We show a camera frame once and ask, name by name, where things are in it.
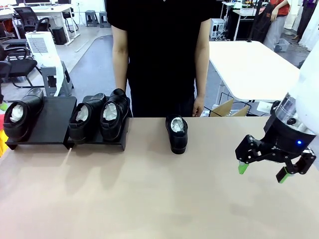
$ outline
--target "black bag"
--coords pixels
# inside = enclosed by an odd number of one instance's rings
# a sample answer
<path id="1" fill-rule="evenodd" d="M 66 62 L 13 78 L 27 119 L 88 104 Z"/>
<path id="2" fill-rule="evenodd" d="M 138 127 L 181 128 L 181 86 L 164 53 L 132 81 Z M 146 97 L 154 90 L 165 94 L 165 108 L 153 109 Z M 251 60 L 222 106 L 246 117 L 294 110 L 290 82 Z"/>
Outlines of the black bag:
<path id="1" fill-rule="evenodd" d="M 253 30 L 253 41 L 264 42 L 268 29 L 271 25 L 270 17 L 275 6 L 270 3 L 265 7 L 264 11 L 258 15 L 257 22 Z"/>

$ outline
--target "hand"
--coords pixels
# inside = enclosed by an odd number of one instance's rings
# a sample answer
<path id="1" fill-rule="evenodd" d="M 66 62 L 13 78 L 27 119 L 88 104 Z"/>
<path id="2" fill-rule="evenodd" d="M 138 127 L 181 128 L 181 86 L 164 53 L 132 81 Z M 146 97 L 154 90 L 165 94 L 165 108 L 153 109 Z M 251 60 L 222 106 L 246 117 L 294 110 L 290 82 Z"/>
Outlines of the hand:
<path id="1" fill-rule="evenodd" d="M 204 96 L 197 96 L 194 102 L 193 117 L 200 117 L 204 109 Z"/>
<path id="2" fill-rule="evenodd" d="M 271 13 L 270 21 L 273 22 L 277 18 L 277 15 L 278 15 L 278 8 L 275 7 L 273 12 Z"/>

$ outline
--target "black t-shirt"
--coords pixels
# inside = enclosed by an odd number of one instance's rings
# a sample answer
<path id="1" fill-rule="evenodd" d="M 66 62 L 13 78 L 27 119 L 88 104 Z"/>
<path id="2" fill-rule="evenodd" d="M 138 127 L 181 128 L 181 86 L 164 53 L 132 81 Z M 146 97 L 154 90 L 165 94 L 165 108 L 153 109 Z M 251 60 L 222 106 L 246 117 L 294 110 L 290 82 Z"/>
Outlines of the black t-shirt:
<path id="1" fill-rule="evenodd" d="M 212 17 L 212 1 L 107 1 L 108 22 L 128 33 L 132 95 L 194 94 L 195 48 L 201 22 Z"/>

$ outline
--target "yellow object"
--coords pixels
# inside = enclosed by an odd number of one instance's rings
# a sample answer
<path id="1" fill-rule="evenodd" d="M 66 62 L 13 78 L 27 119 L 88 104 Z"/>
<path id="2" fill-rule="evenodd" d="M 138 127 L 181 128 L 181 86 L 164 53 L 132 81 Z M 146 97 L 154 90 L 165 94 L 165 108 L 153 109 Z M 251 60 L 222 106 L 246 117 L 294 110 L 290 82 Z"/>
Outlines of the yellow object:
<path id="1" fill-rule="evenodd" d="M 5 142 L 8 140 L 8 136 L 6 136 L 4 130 L 0 130 L 0 156 L 4 154 L 4 152 L 8 149 L 8 146 Z"/>

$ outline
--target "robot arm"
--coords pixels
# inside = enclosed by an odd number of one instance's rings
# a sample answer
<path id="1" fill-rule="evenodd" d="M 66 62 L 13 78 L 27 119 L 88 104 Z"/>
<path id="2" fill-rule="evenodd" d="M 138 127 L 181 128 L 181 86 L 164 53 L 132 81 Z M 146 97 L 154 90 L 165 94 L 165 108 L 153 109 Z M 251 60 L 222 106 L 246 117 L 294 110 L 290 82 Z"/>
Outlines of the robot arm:
<path id="1" fill-rule="evenodd" d="M 239 160 L 239 173 L 255 161 L 269 160 L 285 163 L 276 175 L 283 183 L 289 175 L 306 174 L 316 159 L 310 148 L 319 134 L 319 112 L 316 96 L 319 95 L 319 43 L 316 44 L 300 70 L 297 85 L 285 98 L 274 103 L 274 110 L 264 126 L 265 136 L 261 140 L 247 135 L 235 150 Z M 296 164 L 292 159 L 300 157 Z"/>

